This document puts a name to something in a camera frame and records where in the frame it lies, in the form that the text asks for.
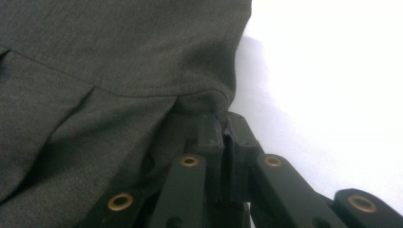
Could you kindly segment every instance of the gray suit jacket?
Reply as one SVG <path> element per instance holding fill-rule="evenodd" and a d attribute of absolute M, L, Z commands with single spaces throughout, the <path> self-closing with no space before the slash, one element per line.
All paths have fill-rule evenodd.
<path fill-rule="evenodd" d="M 249 0 L 0 0 L 0 227 L 73 227 L 224 124 Z"/>

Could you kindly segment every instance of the dark gray fabric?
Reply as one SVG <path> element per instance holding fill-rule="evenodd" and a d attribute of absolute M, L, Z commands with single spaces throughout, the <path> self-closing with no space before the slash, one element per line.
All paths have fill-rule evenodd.
<path fill-rule="evenodd" d="M 74 227 L 224 124 L 248 0 L 0 1 L 0 227 Z"/>

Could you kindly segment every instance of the brass grommet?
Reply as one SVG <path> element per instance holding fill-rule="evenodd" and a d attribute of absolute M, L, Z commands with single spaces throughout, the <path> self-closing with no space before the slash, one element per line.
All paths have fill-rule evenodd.
<path fill-rule="evenodd" d="M 264 162 L 273 167 L 279 167 L 282 165 L 282 161 L 276 157 L 267 157 Z"/>
<path fill-rule="evenodd" d="M 182 164 L 184 166 L 194 166 L 198 163 L 199 163 L 199 160 L 197 160 L 193 157 L 187 157 L 187 158 L 182 159 Z"/>
<path fill-rule="evenodd" d="M 107 208 L 111 211 L 122 211 L 129 207 L 133 203 L 133 197 L 128 193 L 121 193 L 109 200 L 107 203 Z"/>
<path fill-rule="evenodd" d="M 359 195 L 348 197 L 348 201 L 353 207 L 366 213 L 374 213 L 377 210 L 376 205 L 372 201 Z"/>

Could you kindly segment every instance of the white background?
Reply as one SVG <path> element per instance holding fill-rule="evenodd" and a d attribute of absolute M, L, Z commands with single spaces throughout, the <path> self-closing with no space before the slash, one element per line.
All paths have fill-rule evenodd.
<path fill-rule="evenodd" d="M 230 110 L 322 195 L 357 188 L 403 215 L 400 2 L 254 0 Z"/>

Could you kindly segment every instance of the white surface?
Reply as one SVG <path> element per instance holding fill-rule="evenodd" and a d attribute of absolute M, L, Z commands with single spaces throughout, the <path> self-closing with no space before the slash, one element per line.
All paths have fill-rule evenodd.
<path fill-rule="evenodd" d="M 403 215 L 403 3 L 254 0 L 236 59 L 243 115 L 315 190 Z"/>

